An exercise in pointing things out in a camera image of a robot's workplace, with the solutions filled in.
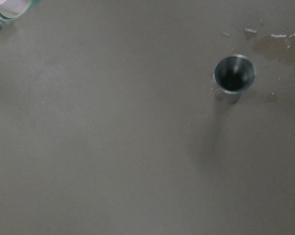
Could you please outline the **steel jigger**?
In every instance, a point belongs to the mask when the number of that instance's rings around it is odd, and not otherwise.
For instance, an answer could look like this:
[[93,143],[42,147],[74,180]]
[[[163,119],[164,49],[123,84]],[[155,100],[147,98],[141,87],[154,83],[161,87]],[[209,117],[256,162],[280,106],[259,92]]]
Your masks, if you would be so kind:
[[215,98],[227,104],[239,101],[256,78],[256,68],[248,57],[234,54],[221,59],[215,66],[213,82]]

